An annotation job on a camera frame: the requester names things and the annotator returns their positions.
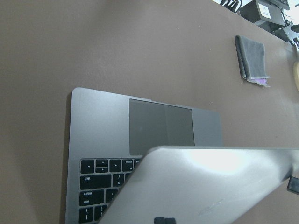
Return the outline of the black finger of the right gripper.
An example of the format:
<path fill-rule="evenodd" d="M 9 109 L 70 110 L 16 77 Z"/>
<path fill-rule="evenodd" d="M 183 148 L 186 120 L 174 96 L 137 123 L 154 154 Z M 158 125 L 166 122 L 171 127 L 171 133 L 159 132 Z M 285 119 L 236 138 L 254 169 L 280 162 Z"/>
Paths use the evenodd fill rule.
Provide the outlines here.
<path fill-rule="evenodd" d="M 287 191 L 299 193 L 299 178 L 291 176 L 287 185 Z"/>

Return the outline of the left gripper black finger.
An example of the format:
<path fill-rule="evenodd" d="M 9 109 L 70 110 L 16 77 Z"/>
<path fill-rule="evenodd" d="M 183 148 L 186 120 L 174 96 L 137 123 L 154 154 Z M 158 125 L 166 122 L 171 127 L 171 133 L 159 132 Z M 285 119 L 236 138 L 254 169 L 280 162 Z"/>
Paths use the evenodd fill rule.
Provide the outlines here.
<path fill-rule="evenodd" d="M 156 217 L 154 224 L 176 224 L 176 219 L 173 217 Z"/>

